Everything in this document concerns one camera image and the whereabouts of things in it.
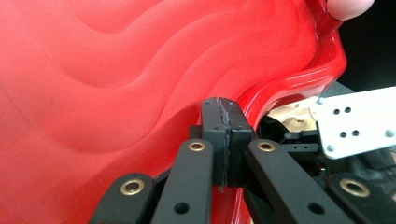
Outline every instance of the red plastic surface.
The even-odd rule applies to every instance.
[[[346,58],[316,0],[0,0],[0,221],[86,223],[111,183],[172,165],[200,103],[320,93]],[[214,189],[213,223],[248,223]]]

